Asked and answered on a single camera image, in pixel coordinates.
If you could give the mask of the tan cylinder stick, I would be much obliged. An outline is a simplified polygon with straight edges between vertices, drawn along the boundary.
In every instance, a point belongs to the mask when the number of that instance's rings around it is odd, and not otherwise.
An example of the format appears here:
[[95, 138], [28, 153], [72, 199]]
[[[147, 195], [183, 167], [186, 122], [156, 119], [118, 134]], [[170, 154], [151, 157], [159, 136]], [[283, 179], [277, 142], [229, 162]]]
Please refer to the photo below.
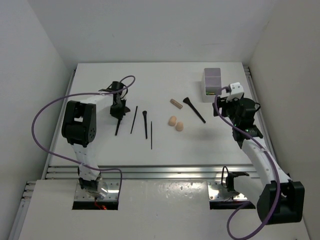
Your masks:
[[173, 104], [175, 107], [177, 107], [180, 110], [183, 108], [183, 105], [173, 98], [170, 99], [170, 103]]

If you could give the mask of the long black brush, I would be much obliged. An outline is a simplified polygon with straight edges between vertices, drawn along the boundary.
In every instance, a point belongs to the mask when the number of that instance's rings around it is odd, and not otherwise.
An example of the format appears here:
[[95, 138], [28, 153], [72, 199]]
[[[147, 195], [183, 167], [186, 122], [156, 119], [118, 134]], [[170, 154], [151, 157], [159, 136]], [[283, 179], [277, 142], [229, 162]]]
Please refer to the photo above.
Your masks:
[[183, 102], [185, 104], [187, 104], [192, 110], [193, 112], [199, 117], [199, 119], [205, 124], [206, 120], [203, 118], [203, 116], [200, 114], [200, 112], [195, 108], [195, 106], [192, 104], [192, 102], [190, 101], [190, 99], [188, 97], [183, 99]]

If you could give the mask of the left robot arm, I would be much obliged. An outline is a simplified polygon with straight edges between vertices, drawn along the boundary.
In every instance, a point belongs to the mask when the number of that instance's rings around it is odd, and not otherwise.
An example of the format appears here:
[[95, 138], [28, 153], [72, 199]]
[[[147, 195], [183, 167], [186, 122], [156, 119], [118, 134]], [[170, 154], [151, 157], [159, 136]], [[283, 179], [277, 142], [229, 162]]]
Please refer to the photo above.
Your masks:
[[78, 164], [81, 189], [97, 197], [103, 193], [101, 171], [95, 160], [92, 142], [97, 130], [97, 113], [108, 107], [105, 95], [94, 95], [82, 101], [68, 101], [62, 122], [61, 134], [72, 146]]

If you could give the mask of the black fan brush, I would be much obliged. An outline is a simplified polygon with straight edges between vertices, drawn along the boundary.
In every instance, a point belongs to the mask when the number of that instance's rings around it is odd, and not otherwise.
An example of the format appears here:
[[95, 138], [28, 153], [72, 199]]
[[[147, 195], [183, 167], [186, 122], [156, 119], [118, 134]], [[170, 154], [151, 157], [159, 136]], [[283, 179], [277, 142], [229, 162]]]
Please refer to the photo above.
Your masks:
[[[131, 110], [128, 108], [128, 107], [125, 107], [124, 108], [124, 116], [126, 115], [126, 113], [129, 113]], [[115, 136], [117, 136], [118, 135], [118, 132], [119, 132], [119, 128], [120, 128], [120, 125], [121, 125], [121, 121], [122, 121], [122, 119], [118, 119], [118, 121], [117, 121], [117, 125], [116, 125], [116, 130], [115, 130]]]

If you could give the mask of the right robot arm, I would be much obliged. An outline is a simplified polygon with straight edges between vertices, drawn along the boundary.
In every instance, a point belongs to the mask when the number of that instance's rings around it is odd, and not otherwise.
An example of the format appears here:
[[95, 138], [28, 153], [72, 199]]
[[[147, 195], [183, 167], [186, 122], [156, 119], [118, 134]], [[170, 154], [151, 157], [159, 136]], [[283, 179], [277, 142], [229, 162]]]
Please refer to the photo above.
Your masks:
[[229, 173], [227, 190], [244, 194], [255, 206], [259, 219], [268, 225], [300, 222], [305, 188], [280, 168], [263, 145], [263, 134], [254, 123], [260, 104], [245, 97], [228, 100], [217, 96], [212, 106], [213, 115], [232, 127], [233, 139], [252, 162], [262, 183], [255, 188], [248, 182], [248, 173]]

